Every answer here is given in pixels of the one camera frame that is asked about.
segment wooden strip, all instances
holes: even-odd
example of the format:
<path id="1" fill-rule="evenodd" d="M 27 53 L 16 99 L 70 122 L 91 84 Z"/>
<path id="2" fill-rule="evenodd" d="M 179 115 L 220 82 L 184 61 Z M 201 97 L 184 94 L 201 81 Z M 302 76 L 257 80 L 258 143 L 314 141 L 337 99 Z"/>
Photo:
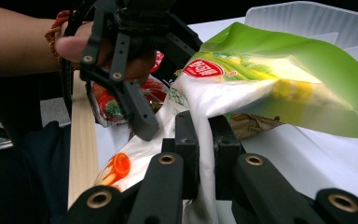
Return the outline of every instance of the wooden strip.
<path id="1" fill-rule="evenodd" d="M 80 72 L 75 71 L 68 208 L 81 193 L 93 186 L 99 173 L 95 119 L 87 98 L 85 85 L 86 82 L 80 79 Z"/>

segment clear plastic tray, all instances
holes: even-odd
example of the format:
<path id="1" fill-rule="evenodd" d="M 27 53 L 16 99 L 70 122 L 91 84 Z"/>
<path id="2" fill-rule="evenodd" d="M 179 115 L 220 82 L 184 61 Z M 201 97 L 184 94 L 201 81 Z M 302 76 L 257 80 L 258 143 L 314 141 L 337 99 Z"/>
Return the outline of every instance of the clear plastic tray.
<path id="1" fill-rule="evenodd" d="M 252 7 L 245 24 L 320 39 L 346 50 L 358 61 L 358 12 L 296 1 Z"/>

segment forearm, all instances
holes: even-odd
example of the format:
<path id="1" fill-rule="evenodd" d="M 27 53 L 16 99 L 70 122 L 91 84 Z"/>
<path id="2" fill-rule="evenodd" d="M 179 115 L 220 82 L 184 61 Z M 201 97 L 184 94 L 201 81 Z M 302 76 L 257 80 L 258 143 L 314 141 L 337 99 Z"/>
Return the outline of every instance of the forearm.
<path id="1" fill-rule="evenodd" d="M 0 77 L 59 70 L 45 38 L 53 22 L 0 8 Z"/>

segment human hand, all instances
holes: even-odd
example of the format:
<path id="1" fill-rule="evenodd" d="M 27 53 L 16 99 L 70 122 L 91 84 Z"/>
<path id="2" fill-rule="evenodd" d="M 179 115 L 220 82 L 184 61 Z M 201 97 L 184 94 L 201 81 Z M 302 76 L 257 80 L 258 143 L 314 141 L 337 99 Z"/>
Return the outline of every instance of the human hand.
<path id="1" fill-rule="evenodd" d="M 55 49 L 66 60 L 72 63 L 80 63 L 81 55 L 91 35 L 93 22 L 83 23 L 76 31 L 75 36 L 63 36 L 67 23 L 62 26 L 62 31 L 56 36 Z M 112 64 L 114 47 L 110 41 L 104 40 L 101 44 L 97 64 L 110 69 Z M 150 50 L 139 57 L 127 62 L 126 81 L 137 80 L 142 86 L 148 79 L 150 69 L 156 62 L 156 51 Z"/>

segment bracelet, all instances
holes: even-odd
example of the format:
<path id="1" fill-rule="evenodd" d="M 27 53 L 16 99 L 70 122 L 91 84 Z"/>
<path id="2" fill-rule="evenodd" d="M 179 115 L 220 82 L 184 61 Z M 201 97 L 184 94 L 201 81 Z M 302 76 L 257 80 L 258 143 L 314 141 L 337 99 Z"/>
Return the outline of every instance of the bracelet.
<path id="1" fill-rule="evenodd" d="M 55 50 L 55 34 L 61 30 L 62 24 L 69 20 L 70 13 L 70 10 L 61 11 L 57 15 L 56 21 L 51 26 L 51 29 L 49 29 L 48 32 L 45 34 L 45 38 L 48 41 L 48 47 L 50 48 L 52 55 L 57 58 L 58 63 L 60 63 L 61 61 L 61 55 L 58 54 Z"/>

